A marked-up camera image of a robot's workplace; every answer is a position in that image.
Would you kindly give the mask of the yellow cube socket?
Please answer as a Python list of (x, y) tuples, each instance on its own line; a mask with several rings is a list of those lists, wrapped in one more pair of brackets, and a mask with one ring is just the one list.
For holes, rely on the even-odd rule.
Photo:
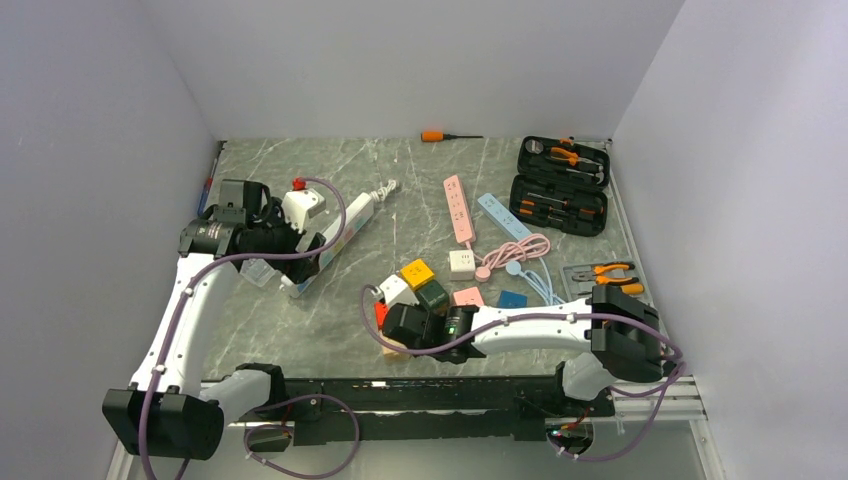
[(418, 291), (435, 279), (435, 273), (421, 258), (402, 267), (399, 273), (413, 292)]

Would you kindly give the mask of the pink cube socket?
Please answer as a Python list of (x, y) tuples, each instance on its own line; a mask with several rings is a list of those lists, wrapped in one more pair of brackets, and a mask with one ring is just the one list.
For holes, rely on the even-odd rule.
[(485, 305), (482, 293), (478, 287), (469, 287), (454, 291), (452, 293), (452, 301), (455, 306), (481, 307)]

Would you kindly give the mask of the white cube socket top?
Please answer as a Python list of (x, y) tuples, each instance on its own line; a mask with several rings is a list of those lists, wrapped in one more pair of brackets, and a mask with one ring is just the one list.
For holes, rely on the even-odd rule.
[(451, 281), (471, 281), (475, 279), (476, 259), (471, 250), (452, 250), (448, 254), (448, 260)]

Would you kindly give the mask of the blue cube socket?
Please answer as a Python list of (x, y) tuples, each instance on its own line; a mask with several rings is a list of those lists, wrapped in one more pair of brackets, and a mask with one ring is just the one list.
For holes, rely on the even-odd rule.
[(508, 290), (502, 290), (497, 301), (497, 307), (501, 309), (524, 308), (527, 305), (528, 297), (526, 295)]

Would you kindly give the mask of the pink power strip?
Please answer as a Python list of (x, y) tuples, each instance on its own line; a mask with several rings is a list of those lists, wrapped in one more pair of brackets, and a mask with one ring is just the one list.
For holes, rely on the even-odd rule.
[(456, 242), (470, 249), (476, 235), (459, 176), (452, 175), (445, 179), (443, 187)]

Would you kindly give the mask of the light blue power strip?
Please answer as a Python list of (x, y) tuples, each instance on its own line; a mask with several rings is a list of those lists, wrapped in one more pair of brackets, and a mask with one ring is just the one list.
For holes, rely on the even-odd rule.
[(491, 193), (480, 196), (477, 204), (486, 217), (513, 241), (519, 242), (532, 235), (532, 232)]

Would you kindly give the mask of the grey tool case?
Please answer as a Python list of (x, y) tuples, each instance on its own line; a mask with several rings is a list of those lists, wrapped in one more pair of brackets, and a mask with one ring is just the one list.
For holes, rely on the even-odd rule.
[(645, 324), (658, 321), (658, 310), (647, 297), (641, 270), (632, 260), (572, 264), (560, 269), (566, 302), (551, 313), (620, 315)]

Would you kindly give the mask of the black tool case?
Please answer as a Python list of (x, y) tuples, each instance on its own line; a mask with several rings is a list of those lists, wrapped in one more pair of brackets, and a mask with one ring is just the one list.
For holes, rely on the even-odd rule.
[[(551, 147), (579, 155), (572, 167), (547, 158)], [(519, 220), (565, 234), (595, 237), (606, 227), (611, 181), (607, 151), (573, 137), (527, 136), (521, 141), (508, 209)]]

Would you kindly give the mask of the red cube socket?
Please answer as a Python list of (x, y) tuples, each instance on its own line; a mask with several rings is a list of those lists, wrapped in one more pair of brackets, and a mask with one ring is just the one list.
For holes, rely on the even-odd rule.
[(387, 305), (382, 300), (375, 302), (374, 303), (374, 313), (375, 313), (377, 330), (379, 332), (381, 332), (383, 330), (385, 318), (388, 314)]

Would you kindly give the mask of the beige cube socket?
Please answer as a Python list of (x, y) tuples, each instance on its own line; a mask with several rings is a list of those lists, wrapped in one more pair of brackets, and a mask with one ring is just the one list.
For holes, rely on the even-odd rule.
[(381, 346), (382, 356), (387, 364), (406, 362), (411, 359), (409, 354), (398, 351), (398, 348), (405, 349), (403, 344), (388, 338), (384, 338), (384, 341), (390, 345), (390, 347), (386, 345)]

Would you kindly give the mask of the dark green cube socket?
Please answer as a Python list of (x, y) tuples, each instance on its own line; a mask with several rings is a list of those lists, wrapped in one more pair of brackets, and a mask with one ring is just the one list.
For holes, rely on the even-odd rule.
[(430, 280), (415, 291), (419, 303), (428, 312), (444, 315), (450, 307), (450, 295), (437, 281)]

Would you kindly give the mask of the clear plastic parts box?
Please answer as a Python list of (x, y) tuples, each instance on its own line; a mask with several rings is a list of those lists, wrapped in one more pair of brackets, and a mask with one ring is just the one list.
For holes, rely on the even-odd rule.
[(275, 277), (276, 270), (264, 259), (250, 258), (243, 261), (240, 274), (250, 284), (263, 288)]

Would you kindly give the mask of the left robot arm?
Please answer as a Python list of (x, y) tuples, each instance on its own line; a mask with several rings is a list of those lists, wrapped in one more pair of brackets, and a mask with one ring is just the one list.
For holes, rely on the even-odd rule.
[(297, 247), (324, 197), (302, 179), (281, 197), (267, 185), (228, 179), (219, 200), (181, 232), (177, 274), (156, 336), (127, 387), (105, 394), (102, 412), (126, 451), (145, 457), (207, 460), (225, 427), (253, 411), (279, 417), (288, 394), (280, 367), (245, 363), (203, 392), (203, 362), (213, 323), (248, 259), (305, 280), (318, 272), (331, 239), (314, 235)]

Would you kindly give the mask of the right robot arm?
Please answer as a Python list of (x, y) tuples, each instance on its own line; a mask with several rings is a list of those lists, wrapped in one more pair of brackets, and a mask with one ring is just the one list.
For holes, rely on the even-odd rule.
[(554, 306), (454, 306), (444, 314), (395, 303), (380, 333), (414, 356), (462, 364), (469, 359), (524, 350), (566, 350), (551, 388), (557, 411), (574, 415), (617, 381), (653, 383), (664, 377), (658, 311), (617, 286)]

